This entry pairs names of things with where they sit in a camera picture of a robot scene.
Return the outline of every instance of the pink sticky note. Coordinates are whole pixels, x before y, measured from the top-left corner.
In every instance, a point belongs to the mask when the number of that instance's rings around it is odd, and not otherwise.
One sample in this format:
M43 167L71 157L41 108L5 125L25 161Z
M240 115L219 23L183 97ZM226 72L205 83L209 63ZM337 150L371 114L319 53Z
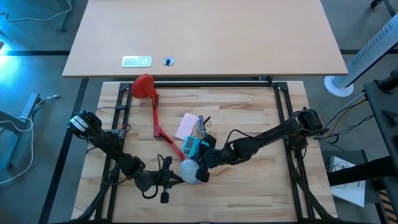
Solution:
M185 113L174 136L185 141L185 139L192 134L193 127L195 127L197 120L197 116Z

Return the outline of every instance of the gray floor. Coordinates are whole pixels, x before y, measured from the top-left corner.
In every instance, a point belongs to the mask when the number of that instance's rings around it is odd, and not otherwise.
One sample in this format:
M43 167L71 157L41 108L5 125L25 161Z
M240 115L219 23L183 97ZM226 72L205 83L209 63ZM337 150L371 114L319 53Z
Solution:
M398 1L391 0L398 11ZM8 23L0 18L0 39L7 50L70 50L78 29L86 0L75 1L68 23L68 32L59 32L62 17L48 22ZM360 49L391 17L381 5L369 10L370 0L322 0L333 33L341 49ZM10 12L10 19L25 16L47 17L67 8L63 0L3 1L0 10ZM344 55L348 61L352 55ZM61 73L67 57L0 57L0 110L14 116L22 111L33 92L42 96L60 94L62 97L43 105L35 115L35 159L33 168L17 180L0 186L1 223L37 223L46 196L55 163L65 134L65 123L70 117L80 79L65 79ZM304 80L311 108L325 120L336 109L358 95L364 82L385 78L397 68L398 55L388 55L355 83L355 93L349 98L336 98L323 88L323 78L299 78ZM98 102L101 83L106 79L92 79L88 84L83 108L94 110ZM371 114L367 103L349 113L341 127L356 124ZM5 142L3 133L0 142ZM29 163L29 134L26 134L13 158L12 172L0 172L0 181L20 172ZM372 119L343 136L339 146L346 150L364 149L369 159L387 154L376 122ZM68 220L77 192L83 167L86 144L74 139L63 172L62 181L50 217L51 222ZM333 147L321 144L322 150ZM339 216L344 220L379 223L372 205L359 208L341 200L335 200Z

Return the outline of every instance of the cable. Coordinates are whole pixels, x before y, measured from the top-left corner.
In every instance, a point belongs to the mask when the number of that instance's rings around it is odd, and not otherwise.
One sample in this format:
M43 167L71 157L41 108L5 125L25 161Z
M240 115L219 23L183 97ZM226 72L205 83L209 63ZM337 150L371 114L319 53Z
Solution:
M348 134L348 133L349 133L350 131L352 131L354 128L356 128L356 127L358 127L359 125L361 125L363 122L369 121L372 117L374 117L374 115L367 116L366 118L364 118L364 119L363 119L361 122L359 122L358 124L352 125L352 126L348 127L348 128L345 129L345 130L342 130L342 131L337 132L336 134L331 134L331 135L329 135L329 136L327 136L327 137L324 137L324 138L314 138L314 139L316 139L316 140L328 139L328 138L332 138L332 137L335 137L335 136L336 136L336 137L337 137L336 140L333 141L333 142L330 142L330 143L334 144L334 143L336 143L336 142L339 140L339 137L340 137L341 135Z
M0 15L1 15L1 14L4 14L4 18L5 18L6 21L8 21L8 22L20 22L20 21L49 21L49 20L54 19L54 18L57 17L57 16L60 16L60 15L65 14L65 13L68 13L68 12L70 12L70 11L72 10L72 5L70 4L70 2L69 2L68 0L65 0L65 1L68 3L69 9L66 10L66 11L60 12L60 13L58 13L58 14L55 14L54 16L49 17L48 19L37 19L37 18L30 18L30 17L27 17L27 18L22 18L22 19L9 20L9 19L8 19L9 13L8 13L7 11L0 11Z
M30 157L29 165L26 167L26 169L24 169L24 171L20 172L19 174L15 175L14 177L11 177L10 179L7 179L7 180L4 180L4 181L0 182L0 184L5 184L5 183L7 183L7 182L9 182L9 181L11 181L11 180L14 180L15 178L19 177L20 175L25 174L26 171L28 171L29 168L30 168L30 167L32 166L32 164L33 164L33 158L34 158L34 151L33 151L33 138L34 138L34 134L33 134L33 121L32 121L30 118L23 117L23 116L18 117L18 119L26 119L26 120L28 120L28 121L30 122L30 127L29 127L28 129L26 129L26 130L21 130L21 129L19 129L19 128L14 124L14 122L12 122L12 121L1 121L0 123L11 122L12 125L15 127L15 129L17 129L17 130L20 131L20 132L27 132L27 131L31 131L31 132L32 132L32 136L30 137L30 154L31 154L32 156Z
M131 130L131 125L130 125L130 124L126 124L126 127L129 127L129 129L127 129L126 132L125 132L124 134L122 134L122 136L120 136L120 138L124 138L125 135ZM97 146L93 146L93 147L87 149L87 150L86 150L86 154L87 154L88 152L90 152L91 150L96 149L96 148L98 148L98 147L97 147Z
M116 182L116 183L107 183L107 182L105 182L104 180L102 180L101 182L102 182L104 185L114 186L114 185L119 185L119 184L123 183L123 182L126 181L126 180L128 180L127 177L126 177L125 179L119 181L119 182Z
M147 103L149 99L150 99L150 97L148 97L148 98L146 99L145 102L140 103L140 104L138 104L138 105L131 105L130 107L141 106L141 105ZM97 108L97 109L95 109L95 110L97 111L97 110L99 110L99 109L116 109L116 107L115 107L115 106L102 106L102 107L99 107L99 108Z
M358 127L359 125L361 125L363 122L369 121L369 120L370 120L371 118L373 118L373 117L374 117L374 115L367 116L367 117L364 118L361 122L359 122L357 125L352 125L352 126L350 126L349 128L347 128L346 130L342 130L342 131L337 132L337 134L339 134L339 135L347 134L347 133L349 133L350 131L352 131L354 128L356 128L356 127Z
M342 107L342 109L340 109L340 110L332 117L332 119L329 120L329 122L325 125L324 128L326 128L326 127L331 123L331 121L333 121L333 120L337 117L337 115L339 115L342 111L347 110L347 109L349 109L349 108L352 108L352 107L356 106L356 105L353 105L353 106L349 106L349 107L346 108L346 106L350 105L352 102L356 101L359 97L363 96L364 94L365 94L365 93L360 94L359 96L357 96L356 98L354 98L353 100L351 100L350 102L348 102L346 105L344 105L344 107Z
M304 148L303 159L304 159L305 155L307 155L307 147Z
M363 100L361 100L360 102L356 103L355 105L350 106L349 108L347 108L347 110L344 111L344 113L340 116L340 118L338 119L338 121L337 121L336 124L335 124L335 127L333 127L333 129L330 131L330 134L329 134L328 136L330 136L330 135L335 131L335 129L336 129L337 126L339 125L341 119L343 118L343 116L344 116L346 113L348 113L348 112L349 112L350 110L352 110L355 106L358 106L358 105L360 105L360 104L363 103L363 102L365 102L365 99L363 99Z
M334 171L347 169L347 168L349 168L348 163L341 161L341 162L337 162L334 166L326 166L326 172L334 172ZM343 188L347 187L347 184L344 184L341 187L338 187L338 185L337 186L333 186L333 187L335 187L337 189L343 189Z
M257 137L254 137L254 136L250 136L250 135L248 135L248 134L246 134L246 133L243 133L242 131L240 131L240 130L238 130L238 129L234 129L234 130L232 130L232 131L229 132L228 137L227 137L226 140L225 140L225 144L230 143L230 142L229 142L229 138L231 137L232 133L234 133L234 132L237 132L237 133L239 133L239 134L242 134L243 136L246 136L246 137L248 137L248 138L261 139L261 138L257 138Z
M20 131L20 132L27 132L27 131L31 131L31 132L32 132L31 137L30 137L30 154L31 154L31 157L30 157L29 165L26 167L26 169L24 169L24 170L23 170L22 172L20 172L19 174L15 175L14 177L11 177L10 179L7 179L7 180L4 180L4 181L0 182L0 184L5 184L5 183L7 183L7 182L9 182L9 181L11 181L11 180L14 180L15 178L19 177L20 175L25 174L25 173L32 167L33 160L34 160L34 150L33 150L33 140L34 140L33 126L34 126L34 123L33 123L33 121L32 121L32 115L33 115L34 111L40 106L40 104L43 103L44 101L46 101L46 100L51 100L51 99L58 99L58 98L60 98L60 95L53 95L53 96L45 97L45 98L41 99L41 100L37 103L37 105L34 107L33 112L32 112L32 114L31 114L30 118L25 117L25 116L20 116L20 117L18 117L17 119L26 119L26 120L28 120L28 121L30 122L30 127L29 127L28 129L26 129L26 130L19 129L19 128L15 125L15 123L12 122L12 121L0 121L0 124L2 124L2 123L11 123L11 124L14 126L14 128L17 129L17 130Z
M160 180L160 171L162 170L162 166L161 166L161 164L160 164L160 159L162 159L162 160L163 160L163 163L164 163L164 158L163 158L163 156L160 155L160 154L158 154L158 155L157 155L157 164L159 165L159 173L158 173L157 178L158 178L159 180ZM152 194L151 196L146 196L146 195L145 195L145 192L142 192L142 196L143 196L145 199L152 199L152 198L156 197L158 191L159 191L159 186L158 186L158 185L155 185L155 193L154 193L154 194Z
M86 154L87 154L88 152L90 152L91 150L96 149L96 148L97 148L96 146L93 146L93 147L87 149L87 150L86 150Z
M322 140L322 139L319 139L318 141L321 141L321 142L325 142L325 143L331 144L332 146L335 146L336 148L338 148L338 149L340 149L340 150L342 150L342 151L345 151L345 149L343 149L342 147L340 147L340 146L336 146L335 144L333 144L333 143L331 143L331 142L328 142L328 141L325 141L325 140Z

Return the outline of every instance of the blue object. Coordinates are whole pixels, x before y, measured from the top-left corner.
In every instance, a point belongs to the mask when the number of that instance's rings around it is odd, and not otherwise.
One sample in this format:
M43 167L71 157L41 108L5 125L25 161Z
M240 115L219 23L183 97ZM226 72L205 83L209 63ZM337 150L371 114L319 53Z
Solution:
M185 139L184 145L182 146L182 153L184 153L184 155L188 158L191 158L199 151L199 142L200 138L188 136ZM201 144L209 146L207 142L202 142Z

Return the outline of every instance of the desk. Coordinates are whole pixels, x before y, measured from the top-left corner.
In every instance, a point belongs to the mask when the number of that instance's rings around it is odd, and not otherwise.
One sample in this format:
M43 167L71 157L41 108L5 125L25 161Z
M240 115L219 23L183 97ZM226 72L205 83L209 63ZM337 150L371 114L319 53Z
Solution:
M302 82L287 82L293 110L308 106ZM98 107L115 106L119 82L103 84ZM185 112L210 116L211 134L221 148L234 128L259 134L279 125L275 94L269 87L189 87L158 88L160 125L169 136L176 132ZM141 100L134 99L132 105ZM96 115L103 129L110 129L113 109L100 109ZM180 159L165 141L153 137L150 103L131 107L124 152L140 157L146 170L157 170L156 155L172 156L172 169L179 173ZM231 139L240 137L233 134ZM336 209L331 196L318 142L308 139L305 156L307 177L312 193L331 215ZM182 141L176 142L182 147ZM105 154L100 149L86 155L76 196L73 218L81 214L97 194L103 174ZM160 203L160 194L152 200L142 198L132 181L118 187L114 222L294 222L297 221L283 141L262 148L253 158L238 166L211 170L207 184L180 184L169 190L170 202Z
M122 58L151 56L149 68ZM173 57L174 65L162 64ZM64 77L346 75L320 0L90 0Z

